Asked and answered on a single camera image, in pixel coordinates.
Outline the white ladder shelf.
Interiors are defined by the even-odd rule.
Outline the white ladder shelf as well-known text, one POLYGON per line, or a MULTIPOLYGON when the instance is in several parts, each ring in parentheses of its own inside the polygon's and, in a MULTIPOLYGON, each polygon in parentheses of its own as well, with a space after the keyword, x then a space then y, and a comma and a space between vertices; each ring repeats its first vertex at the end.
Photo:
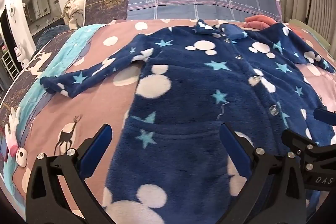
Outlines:
POLYGON ((1 51, 1 62, 9 78, 14 81, 18 77, 20 71, 15 65, 15 62, 13 61, 9 51, 6 51, 5 53, 1 51))

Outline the wall mirror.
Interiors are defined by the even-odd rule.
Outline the wall mirror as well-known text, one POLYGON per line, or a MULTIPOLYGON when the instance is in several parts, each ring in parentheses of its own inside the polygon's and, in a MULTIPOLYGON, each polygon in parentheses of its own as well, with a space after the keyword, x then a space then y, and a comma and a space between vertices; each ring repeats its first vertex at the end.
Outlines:
POLYGON ((51 12, 49 0, 22 0, 25 15, 33 23, 51 12))

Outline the beige crumpled clothes pile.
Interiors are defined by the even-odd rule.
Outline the beige crumpled clothes pile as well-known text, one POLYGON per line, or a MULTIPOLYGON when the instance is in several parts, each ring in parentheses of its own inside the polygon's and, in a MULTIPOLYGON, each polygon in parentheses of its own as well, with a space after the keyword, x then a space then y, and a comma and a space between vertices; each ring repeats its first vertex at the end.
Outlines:
POLYGON ((64 5, 62 17, 70 30, 75 30, 84 24, 85 0, 68 0, 64 5))

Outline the green pillow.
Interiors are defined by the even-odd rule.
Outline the green pillow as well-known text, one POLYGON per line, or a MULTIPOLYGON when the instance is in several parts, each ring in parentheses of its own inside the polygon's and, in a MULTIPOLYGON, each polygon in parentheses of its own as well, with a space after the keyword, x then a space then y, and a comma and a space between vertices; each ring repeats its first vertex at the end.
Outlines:
POLYGON ((289 25, 293 25, 296 26, 300 29, 303 30, 303 32, 306 32, 308 34, 310 34, 311 36, 313 36, 313 38, 319 42, 319 44, 327 51, 329 52, 330 50, 330 43, 323 37, 321 36, 317 31, 315 31, 314 29, 312 29, 310 26, 306 25, 305 23, 297 20, 297 19, 291 19, 288 23, 289 25))

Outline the coral folded garment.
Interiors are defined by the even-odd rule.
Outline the coral folded garment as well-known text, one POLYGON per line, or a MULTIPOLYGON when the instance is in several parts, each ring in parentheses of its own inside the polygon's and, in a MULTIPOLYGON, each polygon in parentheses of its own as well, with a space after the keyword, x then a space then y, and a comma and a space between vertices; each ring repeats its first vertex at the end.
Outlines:
POLYGON ((245 18, 245 22, 241 25, 243 28, 253 28, 256 30, 266 29, 274 24, 276 20, 266 15, 254 15, 245 18))

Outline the navy star fleece pajama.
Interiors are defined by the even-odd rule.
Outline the navy star fleece pajama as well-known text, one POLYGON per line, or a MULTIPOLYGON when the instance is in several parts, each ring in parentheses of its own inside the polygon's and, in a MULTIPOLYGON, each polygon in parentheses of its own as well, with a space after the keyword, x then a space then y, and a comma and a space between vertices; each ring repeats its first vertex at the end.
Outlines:
POLYGON ((335 142, 333 128, 313 118, 322 102, 299 66, 335 68, 283 23, 166 27, 41 84, 73 98, 136 61, 143 67, 105 184, 105 211, 117 223, 218 221, 243 186, 219 139, 222 123, 278 155, 286 129, 335 142))

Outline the white cat figurine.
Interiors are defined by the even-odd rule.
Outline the white cat figurine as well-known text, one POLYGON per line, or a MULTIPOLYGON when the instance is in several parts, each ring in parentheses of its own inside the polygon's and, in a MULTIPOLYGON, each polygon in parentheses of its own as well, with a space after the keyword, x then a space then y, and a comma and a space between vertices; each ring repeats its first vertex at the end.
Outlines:
POLYGON ((29 60, 26 56, 25 49, 20 44, 17 44, 14 50, 17 57, 17 61, 20 63, 22 68, 25 69, 29 64, 29 60))

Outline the pink polka dot bedspread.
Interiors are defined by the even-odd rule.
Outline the pink polka dot bedspread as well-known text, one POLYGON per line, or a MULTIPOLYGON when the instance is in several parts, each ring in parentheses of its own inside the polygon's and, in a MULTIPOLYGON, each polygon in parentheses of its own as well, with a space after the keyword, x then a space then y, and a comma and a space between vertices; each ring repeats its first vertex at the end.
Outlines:
MULTIPOLYGON (((41 79, 88 69, 115 54, 139 34, 149 35, 166 27, 193 27, 197 22, 122 22, 110 26, 91 25, 76 31, 19 105, 21 112, 17 136, 27 139, 24 152, 27 165, 20 167, 16 160, 7 161, 3 168, 3 179, 9 192, 20 203, 25 203, 33 157, 38 149, 45 149, 49 156, 62 155, 70 148, 77 148, 81 141, 106 123, 114 130, 115 140, 96 175, 89 181, 90 188, 105 208, 108 203, 106 178, 134 100, 143 62, 131 63, 123 71, 114 73, 73 98, 47 92, 41 79)), ((301 73, 303 67, 308 67, 311 73, 329 73, 309 64, 299 66, 301 73)))

